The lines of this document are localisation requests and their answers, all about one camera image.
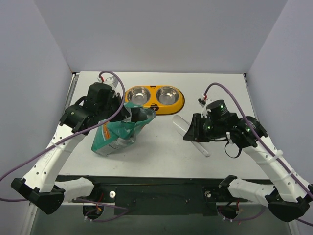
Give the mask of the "clear plastic scoop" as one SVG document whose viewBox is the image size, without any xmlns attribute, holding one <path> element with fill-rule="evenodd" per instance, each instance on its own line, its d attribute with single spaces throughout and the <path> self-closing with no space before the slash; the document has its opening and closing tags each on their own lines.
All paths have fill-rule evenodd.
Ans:
<svg viewBox="0 0 313 235">
<path fill-rule="evenodd" d="M 176 129 L 176 131 L 183 137 L 186 134 L 186 132 L 188 131 L 190 123 L 187 122 L 185 119 L 183 119 L 179 115 L 174 115 L 172 118 L 172 122 L 173 122 L 173 125 L 174 125 L 174 128 Z M 198 142 L 194 142 L 194 141 L 192 141 L 191 143 L 205 157 L 211 156 L 209 151 L 205 148 L 205 146 L 202 143 L 198 143 Z"/>
</svg>

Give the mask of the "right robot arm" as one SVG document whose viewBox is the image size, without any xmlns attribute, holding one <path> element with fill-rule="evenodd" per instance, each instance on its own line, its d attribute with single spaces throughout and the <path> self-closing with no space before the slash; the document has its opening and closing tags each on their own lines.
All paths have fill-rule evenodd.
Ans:
<svg viewBox="0 0 313 235">
<path fill-rule="evenodd" d="M 223 100 L 204 97 L 198 102 L 202 112 L 193 114 L 183 139 L 195 142 L 226 139 L 249 155 L 271 181 L 270 185 L 263 185 L 229 175 L 219 183 L 219 196 L 225 201 L 242 198 L 261 204 L 284 222 L 302 217 L 310 208 L 313 187 L 291 168 L 260 122 L 251 116 L 239 118 L 227 109 Z"/>
</svg>

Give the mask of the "green pet food bag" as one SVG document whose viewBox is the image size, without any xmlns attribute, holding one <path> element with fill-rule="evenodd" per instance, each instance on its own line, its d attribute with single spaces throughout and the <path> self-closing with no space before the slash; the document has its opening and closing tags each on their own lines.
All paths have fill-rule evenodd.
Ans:
<svg viewBox="0 0 313 235">
<path fill-rule="evenodd" d="M 136 138 L 155 117 L 156 112 L 141 105 L 126 102 L 124 107 L 130 112 L 130 117 L 123 121 L 107 122 L 97 128 L 91 150 L 101 156 L 113 154 L 125 149 L 136 142 Z M 141 122 L 131 122 L 131 108 L 145 109 L 147 119 Z"/>
</svg>

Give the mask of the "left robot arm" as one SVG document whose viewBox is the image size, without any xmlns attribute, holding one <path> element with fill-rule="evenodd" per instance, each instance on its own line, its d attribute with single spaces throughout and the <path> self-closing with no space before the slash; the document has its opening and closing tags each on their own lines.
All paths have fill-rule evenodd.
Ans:
<svg viewBox="0 0 313 235">
<path fill-rule="evenodd" d="M 140 106 L 125 107 L 124 99 L 105 83 L 89 86 L 86 96 L 66 108 L 56 132 L 38 161 L 11 188 L 45 214 L 54 213 L 64 201 L 85 197 L 94 202 L 101 190 L 88 177 L 58 182 L 57 176 L 76 146 L 103 121 L 122 121 L 139 116 Z"/>
</svg>

